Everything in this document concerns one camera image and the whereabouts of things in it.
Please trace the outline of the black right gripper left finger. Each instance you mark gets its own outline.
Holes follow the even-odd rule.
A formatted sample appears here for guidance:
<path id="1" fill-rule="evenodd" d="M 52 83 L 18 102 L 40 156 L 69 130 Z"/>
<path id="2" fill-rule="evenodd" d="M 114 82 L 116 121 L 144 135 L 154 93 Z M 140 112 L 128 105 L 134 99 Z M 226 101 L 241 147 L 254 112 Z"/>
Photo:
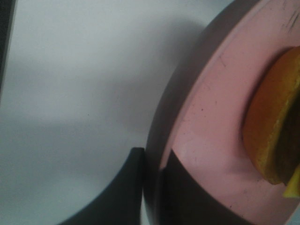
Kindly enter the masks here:
<path id="1" fill-rule="evenodd" d="M 144 148 L 132 148 L 105 190 L 63 225 L 139 225 L 144 179 Z"/>

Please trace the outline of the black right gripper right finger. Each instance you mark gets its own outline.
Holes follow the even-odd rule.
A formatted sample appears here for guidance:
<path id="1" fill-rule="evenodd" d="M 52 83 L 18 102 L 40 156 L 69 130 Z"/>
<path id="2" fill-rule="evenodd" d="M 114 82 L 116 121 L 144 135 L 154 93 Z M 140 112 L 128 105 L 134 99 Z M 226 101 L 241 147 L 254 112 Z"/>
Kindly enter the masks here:
<path id="1" fill-rule="evenodd" d="M 208 194 L 171 151 L 162 171 L 161 225 L 249 225 Z"/>

